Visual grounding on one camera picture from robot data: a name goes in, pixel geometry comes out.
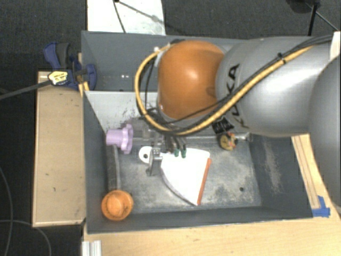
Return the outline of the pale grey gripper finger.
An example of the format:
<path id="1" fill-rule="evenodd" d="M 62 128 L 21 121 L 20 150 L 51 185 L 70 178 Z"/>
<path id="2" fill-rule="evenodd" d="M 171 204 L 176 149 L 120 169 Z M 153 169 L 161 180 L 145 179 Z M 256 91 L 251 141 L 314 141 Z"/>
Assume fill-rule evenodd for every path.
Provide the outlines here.
<path id="1" fill-rule="evenodd" d="M 149 166 L 146 169 L 147 176 L 157 176 L 160 173 L 160 166 L 163 157 L 160 154 L 150 155 Z"/>

